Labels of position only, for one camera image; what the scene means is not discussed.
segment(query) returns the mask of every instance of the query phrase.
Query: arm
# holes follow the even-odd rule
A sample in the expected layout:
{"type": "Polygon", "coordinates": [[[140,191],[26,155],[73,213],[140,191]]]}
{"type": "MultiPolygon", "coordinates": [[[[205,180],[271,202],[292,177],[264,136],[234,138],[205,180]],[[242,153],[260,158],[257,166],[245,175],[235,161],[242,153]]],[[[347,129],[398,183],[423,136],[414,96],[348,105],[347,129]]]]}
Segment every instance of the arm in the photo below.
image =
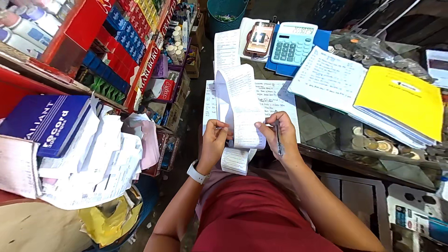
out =
{"type": "Polygon", "coordinates": [[[257,122],[257,127],[271,147],[274,156],[285,167],[300,199],[319,233],[336,245],[362,251],[382,252],[384,247],[376,236],[328,190],[305,164],[297,148],[294,125],[286,112],[272,114],[266,123],[280,121],[281,141],[285,154],[277,154],[276,134],[270,127],[257,122]]]}
{"type": "MultiPolygon", "coordinates": [[[[221,158],[226,138],[231,139],[228,124],[218,120],[209,120],[203,136],[202,153],[196,170],[202,175],[208,175],[211,168],[221,158]]],[[[185,235],[188,223],[194,215],[203,185],[191,177],[176,193],[168,207],[160,216],[151,237],[146,244],[148,251],[179,251],[182,237],[185,235]]]]}

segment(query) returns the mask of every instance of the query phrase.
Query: smartwatch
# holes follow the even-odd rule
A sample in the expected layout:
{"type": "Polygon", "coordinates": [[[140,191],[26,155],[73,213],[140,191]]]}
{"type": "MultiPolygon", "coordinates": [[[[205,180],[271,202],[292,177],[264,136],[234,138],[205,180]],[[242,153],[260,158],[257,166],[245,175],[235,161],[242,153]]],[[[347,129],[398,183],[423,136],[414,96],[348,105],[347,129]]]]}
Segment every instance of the smartwatch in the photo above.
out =
{"type": "Polygon", "coordinates": [[[194,179],[199,184],[203,185],[207,179],[210,177],[210,174],[207,176],[204,176],[200,174],[198,171],[196,171],[195,166],[197,164],[198,160],[193,161],[193,163],[190,164],[190,167],[188,168],[187,174],[194,179]]]}

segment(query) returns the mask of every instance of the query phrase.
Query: yellow folder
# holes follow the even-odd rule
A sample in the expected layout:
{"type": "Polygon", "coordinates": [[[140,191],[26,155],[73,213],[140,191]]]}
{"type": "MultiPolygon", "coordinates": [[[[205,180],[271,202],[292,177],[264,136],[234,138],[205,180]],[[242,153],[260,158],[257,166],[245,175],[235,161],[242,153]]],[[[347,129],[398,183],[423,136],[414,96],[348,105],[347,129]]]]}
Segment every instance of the yellow folder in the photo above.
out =
{"type": "Polygon", "coordinates": [[[362,106],[441,142],[444,108],[440,89],[413,75],[371,66],[354,106],[362,106]]]}

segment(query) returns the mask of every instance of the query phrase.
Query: light blue calculator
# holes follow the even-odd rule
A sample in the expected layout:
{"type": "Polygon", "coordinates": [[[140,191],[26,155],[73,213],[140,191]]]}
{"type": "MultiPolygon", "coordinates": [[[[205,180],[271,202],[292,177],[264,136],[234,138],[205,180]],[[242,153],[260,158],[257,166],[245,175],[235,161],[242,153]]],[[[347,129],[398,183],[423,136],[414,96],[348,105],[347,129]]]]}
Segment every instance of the light blue calculator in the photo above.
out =
{"type": "Polygon", "coordinates": [[[283,22],[280,24],[271,53],[271,61],[283,65],[301,66],[311,52],[317,25],[283,22]]]}

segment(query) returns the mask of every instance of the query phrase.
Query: smartphone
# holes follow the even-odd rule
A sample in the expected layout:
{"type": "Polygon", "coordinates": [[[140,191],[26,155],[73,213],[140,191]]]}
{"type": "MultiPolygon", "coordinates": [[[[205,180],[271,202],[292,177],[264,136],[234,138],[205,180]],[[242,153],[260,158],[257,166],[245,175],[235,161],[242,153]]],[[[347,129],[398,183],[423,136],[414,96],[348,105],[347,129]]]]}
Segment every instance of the smartphone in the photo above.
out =
{"type": "Polygon", "coordinates": [[[256,22],[252,31],[248,34],[244,54],[255,57],[266,56],[271,45],[274,27],[274,23],[256,22]]]}

